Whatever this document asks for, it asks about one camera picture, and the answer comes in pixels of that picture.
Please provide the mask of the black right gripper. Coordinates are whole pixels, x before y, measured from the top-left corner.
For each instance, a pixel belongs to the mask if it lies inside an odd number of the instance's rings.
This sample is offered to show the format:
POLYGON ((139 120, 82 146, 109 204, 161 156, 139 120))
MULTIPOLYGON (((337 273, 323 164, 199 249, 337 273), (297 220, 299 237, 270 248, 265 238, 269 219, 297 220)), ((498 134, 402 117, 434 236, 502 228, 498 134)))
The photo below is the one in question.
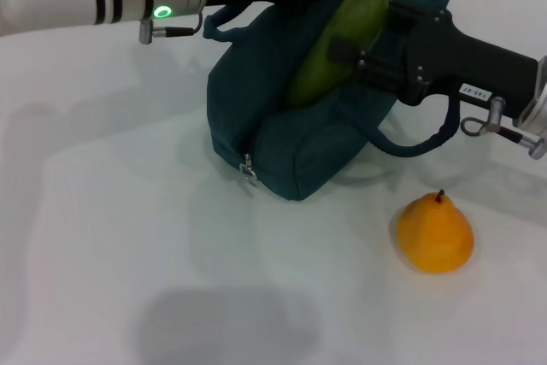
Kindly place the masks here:
POLYGON ((488 44, 461 32, 447 10, 437 13, 389 0, 387 28, 408 34, 404 66, 371 55, 345 38, 333 38, 327 59, 363 85, 400 92, 399 100, 417 106, 431 95, 459 97, 489 109, 491 100, 505 101, 503 115, 518 117, 533 100, 538 61, 488 44))

